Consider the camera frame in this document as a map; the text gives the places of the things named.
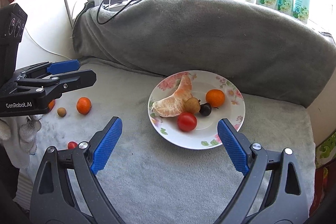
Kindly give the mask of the white gloved left hand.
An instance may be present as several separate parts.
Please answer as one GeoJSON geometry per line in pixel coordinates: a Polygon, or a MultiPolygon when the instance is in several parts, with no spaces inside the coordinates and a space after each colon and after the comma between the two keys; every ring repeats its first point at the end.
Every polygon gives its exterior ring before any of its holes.
{"type": "Polygon", "coordinates": [[[42,115],[1,118],[1,141],[17,136],[20,149],[34,155],[37,150],[37,132],[41,129],[42,115]]]}

